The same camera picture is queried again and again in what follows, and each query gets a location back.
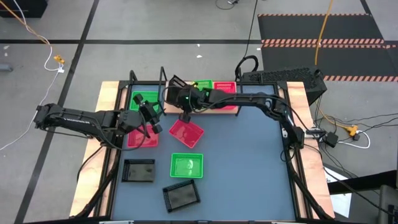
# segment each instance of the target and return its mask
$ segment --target red basket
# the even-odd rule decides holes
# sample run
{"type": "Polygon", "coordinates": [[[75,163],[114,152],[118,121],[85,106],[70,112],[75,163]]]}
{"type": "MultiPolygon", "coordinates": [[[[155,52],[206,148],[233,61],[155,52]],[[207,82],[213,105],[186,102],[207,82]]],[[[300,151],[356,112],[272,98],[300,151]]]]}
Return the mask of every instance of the red basket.
{"type": "Polygon", "coordinates": [[[193,122],[184,123],[177,120],[170,128],[169,133],[191,149],[199,141],[205,131],[193,122]]]}
{"type": "MultiPolygon", "coordinates": [[[[144,143],[142,143],[141,147],[156,147],[159,143],[159,135],[154,133],[151,125],[147,125],[147,132],[150,138],[145,138],[144,143]]],[[[143,137],[144,135],[142,133],[137,130],[133,130],[129,133],[129,136],[127,137],[127,147],[137,147],[138,145],[140,145],[143,137]]]]}
{"type": "MultiPolygon", "coordinates": [[[[236,82],[213,82],[215,90],[223,90],[226,93],[236,93],[236,82]]],[[[233,110],[236,106],[225,106],[216,110],[233,110]]]]}

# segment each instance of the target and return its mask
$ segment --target concrete floor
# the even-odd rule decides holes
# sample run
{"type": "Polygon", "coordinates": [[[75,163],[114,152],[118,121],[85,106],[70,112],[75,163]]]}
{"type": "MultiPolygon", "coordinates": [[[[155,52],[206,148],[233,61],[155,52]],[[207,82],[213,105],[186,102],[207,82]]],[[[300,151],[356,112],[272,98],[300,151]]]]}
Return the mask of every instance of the concrete floor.
{"type": "MultiPolygon", "coordinates": [[[[257,13],[325,13],[328,0],[259,1],[257,13]]],[[[395,0],[367,0],[386,40],[398,40],[395,0]]],[[[29,25],[48,39],[81,37],[93,0],[49,0],[41,19],[28,19],[29,25]]],[[[100,0],[88,39],[164,40],[164,39],[240,39],[248,37],[254,1],[241,1],[234,9],[221,11],[213,0],[100,0]]],[[[334,13],[364,13],[360,0],[335,0],[334,13]]],[[[260,39],[255,20],[253,39],[260,39]]],[[[0,18],[0,39],[35,39],[15,19],[0,18]]],[[[248,54],[261,56],[257,44],[248,54]]],[[[47,103],[57,102],[75,54],[76,45],[56,45],[67,64],[47,103]]],[[[236,64],[244,54],[244,44],[86,44],[70,86],[65,107],[93,111],[100,84],[105,80],[127,79],[133,69],[140,80],[156,80],[160,66],[168,74],[184,79],[233,79],[236,64]]],[[[0,44],[0,62],[10,63],[12,73],[0,73],[0,146],[18,137],[32,119],[36,105],[44,96],[55,72],[45,71],[47,46],[38,44],[0,44]]],[[[244,71],[251,69],[248,64],[244,71]]],[[[322,100],[326,113],[341,119],[362,118],[398,111],[397,83],[326,82],[322,100]]],[[[378,118],[368,122],[387,121],[378,118]]],[[[333,126],[324,122],[325,128],[333,126]]],[[[350,171],[368,175],[397,166],[397,128],[369,131],[369,149],[339,144],[330,152],[350,171]]],[[[345,138],[344,131],[337,132],[345,138]]],[[[31,129],[17,143],[0,151],[0,223],[13,223],[41,150],[45,133],[31,129]]],[[[76,187],[76,173],[82,163],[86,141],[55,135],[50,145],[25,222],[67,218],[76,187]]],[[[356,205],[363,204],[360,198],[356,205]]],[[[374,221],[377,209],[369,208],[366,220],[374,221]]],[[[353,215],[352,221],[358,221],[353,215]]]]}

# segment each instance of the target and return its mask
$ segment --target blue table surface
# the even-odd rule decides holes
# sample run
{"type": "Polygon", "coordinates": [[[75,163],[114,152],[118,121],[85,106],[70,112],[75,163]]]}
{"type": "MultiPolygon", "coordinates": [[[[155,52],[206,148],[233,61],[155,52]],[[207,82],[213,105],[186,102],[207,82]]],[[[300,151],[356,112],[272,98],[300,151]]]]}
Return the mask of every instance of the blue table surface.
{"type": "MultiPolygon", "coordinates": [[[[133,91],[157,91],[134,85],[133,91]]],[[[273,94],[273,86],[244,86],[243,92],[273,94]]],[[[176,114],[160,118],[159,145],[121,154],[112,220],[294,220],[286,164],[280,160],[279,123],[261,110],[231,114],[193,114],[205,130],[190,149],[169,134],[176,114]],[[162,189],[188,179],[170,177],[171,154],[204,154],[203,178],[195,179],[201,202],[168,213],[162,189]],[[155,181],[121,182],[125,159],[155,159],[155,181]]]]}

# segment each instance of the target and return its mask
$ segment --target green basket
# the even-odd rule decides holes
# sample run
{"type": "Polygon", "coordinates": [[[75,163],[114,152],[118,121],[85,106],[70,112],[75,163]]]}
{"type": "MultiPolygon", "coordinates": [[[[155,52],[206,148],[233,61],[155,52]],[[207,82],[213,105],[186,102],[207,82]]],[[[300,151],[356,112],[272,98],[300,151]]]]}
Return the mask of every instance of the green basket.
{"type": "Polygon", "coordinates": [[[194,82],[198,83],[197,88],[199,90],[202,90],[203,88],[213,88],[212,80],[195,80],[194,82]]]}
{"type": "Polygon", "coordinates": [[[170,176],[183,178],[202,178],[203,154],[173,153],[170,176]]]}
{"type": "MultiPolygon", "coordinates": [[[[134,102],[133,98],[141,94],[143,97],[143,101],[149,101],[150,103],[156,103],[157,102],[157,92],[156,91],[134,91],[131,95],[131,100],[130,100],[130,110],[133,111],[138,111],[139,105],[134,102]]],[[[154,106],[154,110],[157,111],[159,109],[159,105],[154,106]]]]}

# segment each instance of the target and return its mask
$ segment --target yellow plug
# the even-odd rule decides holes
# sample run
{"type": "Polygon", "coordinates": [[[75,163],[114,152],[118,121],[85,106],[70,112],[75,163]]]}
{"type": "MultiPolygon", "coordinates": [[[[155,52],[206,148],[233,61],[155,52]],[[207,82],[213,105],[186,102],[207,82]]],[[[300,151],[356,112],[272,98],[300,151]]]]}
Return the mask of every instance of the yellow plug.
{"type": "Polygon", "coordinates": [[[358,130],[358,126],[357,125],[353,125],[352,127],[345,127],[344,128],[348,134],[353,137],[356,134],[356,131],[358,130]]]}
{"type": "Polygon", "coordinates": [[[65,60],[61,57],[61,55],[54,56],[54,60],[62,65],[65,63],[65,60]]]}

